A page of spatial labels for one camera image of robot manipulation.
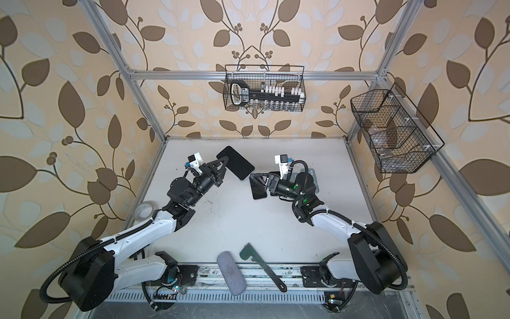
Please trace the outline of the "light blue phone case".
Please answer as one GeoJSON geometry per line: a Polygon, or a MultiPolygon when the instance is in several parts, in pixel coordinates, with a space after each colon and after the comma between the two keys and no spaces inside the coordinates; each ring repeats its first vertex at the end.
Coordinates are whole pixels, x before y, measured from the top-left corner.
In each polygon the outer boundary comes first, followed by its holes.
{"type": "Polygon", "coordinates": [[[313,182],[316,182],[316,173],[313,168],[308,169],[308,180],[312,180],[313,182]]]}

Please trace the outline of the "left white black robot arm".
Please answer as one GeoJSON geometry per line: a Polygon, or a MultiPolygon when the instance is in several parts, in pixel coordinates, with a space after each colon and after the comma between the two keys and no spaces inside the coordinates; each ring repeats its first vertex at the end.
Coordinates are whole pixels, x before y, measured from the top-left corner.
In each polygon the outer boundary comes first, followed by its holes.
{"type": "Polygon", "coordinates": [[[49,275],[39,298],[47,304],[75,303],[87,312],[103,303],[112,293],[135,284],[156,281],[177,264],[160,251],[149,257],[135,256],[154,241],[182,229],[195,215],[194,206],[212,188],[223,183],[228,157],[203,163],[198,168],[186,164],[195,175],[174,179],[167,193],[170,201],[145,222],[101,240],[87,237],[73,256],[49,275]]]}

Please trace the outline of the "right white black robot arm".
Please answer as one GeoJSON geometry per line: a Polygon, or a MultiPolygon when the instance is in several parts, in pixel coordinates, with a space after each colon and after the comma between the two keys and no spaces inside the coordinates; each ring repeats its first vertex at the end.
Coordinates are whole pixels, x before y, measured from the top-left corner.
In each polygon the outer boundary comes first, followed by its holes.
{"type": "Polygon", "coordinates": [[[354,221],[328,208],[316,195],[307,163],[282,163],[280,173],[252,173],[250,180],[263,191],[290,202],[300,223],[325,230],[348,246],[349,260],[335,252],[320,261],[322,285],[334,287],[341,280],[350,280],[375,294],[387,288],[403,291],[408,287],[408,266],[386,228],[376,221],[354,221]]]}

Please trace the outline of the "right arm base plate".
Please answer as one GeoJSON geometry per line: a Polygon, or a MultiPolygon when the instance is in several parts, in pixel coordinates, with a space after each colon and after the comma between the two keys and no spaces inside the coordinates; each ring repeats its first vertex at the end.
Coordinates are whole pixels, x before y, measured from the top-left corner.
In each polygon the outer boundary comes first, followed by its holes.
{"type": "Polygon", "coordinates": [[[358,282],[351,279],[336,279],[326,266],[305,266],[300,268],[305,288],[332,288],[325,292],[323,307],[330,313],[340,313],[351,301],[358,282]]]}

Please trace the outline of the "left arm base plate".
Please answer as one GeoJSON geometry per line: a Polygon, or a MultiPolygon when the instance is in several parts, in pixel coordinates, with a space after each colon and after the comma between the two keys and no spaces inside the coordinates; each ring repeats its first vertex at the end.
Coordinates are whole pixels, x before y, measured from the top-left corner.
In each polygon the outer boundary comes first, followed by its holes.
{"type": "Polygon", "coordinates": [[[164,272],[156,281],[142,283],[144,298],[155,312],[170,309],[197,280],[197,265],[180,265],[164,272]]]}

